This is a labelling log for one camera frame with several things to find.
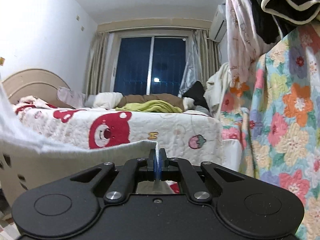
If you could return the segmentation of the light grey abc t-shirt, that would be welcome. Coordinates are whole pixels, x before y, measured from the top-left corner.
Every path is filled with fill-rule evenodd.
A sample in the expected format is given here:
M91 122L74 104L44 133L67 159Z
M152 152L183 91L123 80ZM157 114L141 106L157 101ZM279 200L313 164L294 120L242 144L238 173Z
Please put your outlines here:
M1 187L9 205L27 190L105 162L123 165L159 151L154 141L85 150L46 138L25 127L1 89Z

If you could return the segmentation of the white quilted bear bedspread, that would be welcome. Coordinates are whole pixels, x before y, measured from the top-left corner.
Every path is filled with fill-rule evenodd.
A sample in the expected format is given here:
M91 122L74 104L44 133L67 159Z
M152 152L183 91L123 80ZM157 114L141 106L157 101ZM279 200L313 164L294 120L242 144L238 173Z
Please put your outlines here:
M197 111L148 113L102 108L57 108L29 96L12 106L24 126L47 138L84 149L154 141L167 156L198 165L221 164L221 124Z

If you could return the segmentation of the white pillow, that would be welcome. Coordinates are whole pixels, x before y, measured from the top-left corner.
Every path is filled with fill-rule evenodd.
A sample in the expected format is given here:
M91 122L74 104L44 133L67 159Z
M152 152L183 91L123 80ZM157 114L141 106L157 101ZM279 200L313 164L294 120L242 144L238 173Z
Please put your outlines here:
M103 108L106 110L116 108L121 102L123 95L119 92L99 93L94 97L93 108Z

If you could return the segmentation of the green blanket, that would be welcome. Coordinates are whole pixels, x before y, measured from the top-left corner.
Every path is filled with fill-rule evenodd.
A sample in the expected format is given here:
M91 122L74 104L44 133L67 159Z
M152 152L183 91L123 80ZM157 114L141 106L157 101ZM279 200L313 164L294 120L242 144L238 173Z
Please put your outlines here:
M151 100L144 103L127 103L123 107L116 107L115 110L149 113L183 113L180 107L173 106L162 100Z

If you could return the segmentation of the brown blanket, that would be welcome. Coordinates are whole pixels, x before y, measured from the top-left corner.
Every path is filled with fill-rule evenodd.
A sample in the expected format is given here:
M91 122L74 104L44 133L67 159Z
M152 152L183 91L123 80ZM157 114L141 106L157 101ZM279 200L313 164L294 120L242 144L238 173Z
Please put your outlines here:
M185 110L183 105L183 99L172 94L150 94L150 95L126 95L123 96L117 107L124 107L127 103L145 103L151 100L162 100L172 106L179 107L181 110Z

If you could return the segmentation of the white cloth pile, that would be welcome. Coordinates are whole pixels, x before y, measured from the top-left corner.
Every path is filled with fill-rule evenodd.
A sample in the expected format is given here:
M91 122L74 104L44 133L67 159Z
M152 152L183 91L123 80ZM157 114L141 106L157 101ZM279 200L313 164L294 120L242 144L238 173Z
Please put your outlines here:
M218 118L221 113L222 101L231 82L229 63L221 65L219 70L206 82L204 98L212 117Z

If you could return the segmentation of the black garment on bed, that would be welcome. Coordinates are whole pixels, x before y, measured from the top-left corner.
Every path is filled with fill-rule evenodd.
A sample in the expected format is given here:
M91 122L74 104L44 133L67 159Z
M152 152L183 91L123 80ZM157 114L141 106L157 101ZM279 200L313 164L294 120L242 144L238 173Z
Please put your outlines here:
M189 88L183 95L183 98L191 98L194 100L195 106L201 106L205 109L209 109L207 102L204 98L204 87L200 81L196 81L191 88Z

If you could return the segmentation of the floral patchwork quilt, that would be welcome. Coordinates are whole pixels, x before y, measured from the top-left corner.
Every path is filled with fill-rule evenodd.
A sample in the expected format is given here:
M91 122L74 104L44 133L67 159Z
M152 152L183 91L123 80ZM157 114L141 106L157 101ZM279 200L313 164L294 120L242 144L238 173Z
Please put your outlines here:
M242 145L239 171L303 203L299 239L319 239L319 23L301 25L227 90L223 139Z

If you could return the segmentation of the beige left curtain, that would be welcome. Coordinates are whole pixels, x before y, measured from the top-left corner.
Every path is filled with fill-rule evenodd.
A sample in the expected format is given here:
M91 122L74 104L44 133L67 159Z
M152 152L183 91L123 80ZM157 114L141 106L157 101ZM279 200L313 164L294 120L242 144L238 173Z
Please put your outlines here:
M109 35L108 32L96 33L93 39L86 77L87 95L96 95L101 92Z

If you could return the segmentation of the beige curtain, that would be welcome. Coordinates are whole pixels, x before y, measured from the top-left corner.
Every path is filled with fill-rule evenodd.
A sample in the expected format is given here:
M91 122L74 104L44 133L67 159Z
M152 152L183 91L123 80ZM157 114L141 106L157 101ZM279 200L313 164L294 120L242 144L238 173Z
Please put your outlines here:
M209 38L208 29L197 29L195 39L200 64L199 81L206 90L206 82L220 68L219 47L217 42Z
M101 92L109 35L108 32L96 33L93 39L86 77L87 95L96 95Z

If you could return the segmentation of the dark night window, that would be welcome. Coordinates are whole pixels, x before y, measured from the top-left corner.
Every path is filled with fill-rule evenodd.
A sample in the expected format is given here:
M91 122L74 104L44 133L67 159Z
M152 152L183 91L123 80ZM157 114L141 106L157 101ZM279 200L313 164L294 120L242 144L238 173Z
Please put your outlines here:
M178 36L121 39L113 91L177 96L187 61L186 41Z

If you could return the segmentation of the beige curved headboard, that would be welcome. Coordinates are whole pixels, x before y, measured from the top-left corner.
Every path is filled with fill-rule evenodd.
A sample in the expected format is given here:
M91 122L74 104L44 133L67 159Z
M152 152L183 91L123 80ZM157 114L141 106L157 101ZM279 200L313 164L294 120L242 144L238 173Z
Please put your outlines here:
M40 109L74 109L58 99L59 88L68 89L69 86L51 71L31 68L1 81L1 99L14 107L27 105Z

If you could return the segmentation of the beige right curtain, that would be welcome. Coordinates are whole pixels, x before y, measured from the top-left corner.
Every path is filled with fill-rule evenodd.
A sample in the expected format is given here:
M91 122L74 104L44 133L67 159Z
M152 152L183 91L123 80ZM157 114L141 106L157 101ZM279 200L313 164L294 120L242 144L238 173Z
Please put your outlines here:
M199 81L206 90L206 82L220 68L219 47L217 42L209 38L208 29L197 29L195 39L200 64Z

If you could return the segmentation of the pink printed hanging garment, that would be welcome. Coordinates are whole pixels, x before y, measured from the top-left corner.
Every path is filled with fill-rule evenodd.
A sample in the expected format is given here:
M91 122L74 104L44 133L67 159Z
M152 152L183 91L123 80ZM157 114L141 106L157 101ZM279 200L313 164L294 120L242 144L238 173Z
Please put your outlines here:
M226 0L227 50L231 86L246 83L249 67L264 53L266 44L256 32L249 0Z

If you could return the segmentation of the black hanging jacket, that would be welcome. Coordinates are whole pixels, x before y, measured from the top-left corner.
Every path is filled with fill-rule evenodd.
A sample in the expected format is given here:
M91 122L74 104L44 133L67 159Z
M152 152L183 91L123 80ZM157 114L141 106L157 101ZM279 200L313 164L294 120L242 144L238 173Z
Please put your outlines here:
M266 44L319 16L319 0L249 0L257 34Z

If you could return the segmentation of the white wall air conditioner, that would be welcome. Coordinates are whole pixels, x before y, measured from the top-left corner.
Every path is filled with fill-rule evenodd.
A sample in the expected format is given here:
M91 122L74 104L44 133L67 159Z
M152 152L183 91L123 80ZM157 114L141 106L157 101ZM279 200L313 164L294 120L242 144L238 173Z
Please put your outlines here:
M214 42L221 42L227 31L226 22L226 5L220 4L217 6L215 16L209 30L209 38Z

